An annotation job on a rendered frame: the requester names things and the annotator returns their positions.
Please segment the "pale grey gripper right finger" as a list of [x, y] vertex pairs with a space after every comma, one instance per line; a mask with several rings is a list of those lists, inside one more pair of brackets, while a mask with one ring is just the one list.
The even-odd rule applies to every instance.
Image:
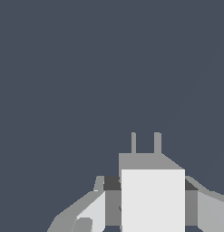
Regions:
[[224, 232], [224, 195], [185, 177], [185, 226], [187, 232]]

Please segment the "white two-prong charger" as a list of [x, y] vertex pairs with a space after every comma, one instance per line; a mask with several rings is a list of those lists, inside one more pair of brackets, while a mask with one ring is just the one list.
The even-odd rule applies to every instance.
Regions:
[[185, 169], [161, 152], [161, 134], [154, 134], [154, 152], [119, 155], [122, 188], [122, 232], [185, 232]]

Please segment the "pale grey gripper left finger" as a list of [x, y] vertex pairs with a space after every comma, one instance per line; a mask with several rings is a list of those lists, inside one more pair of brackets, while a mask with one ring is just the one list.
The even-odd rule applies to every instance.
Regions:
[[120, 178], [97, 176], [93, 191], [57, 215], [47, 232], [122, 232]]

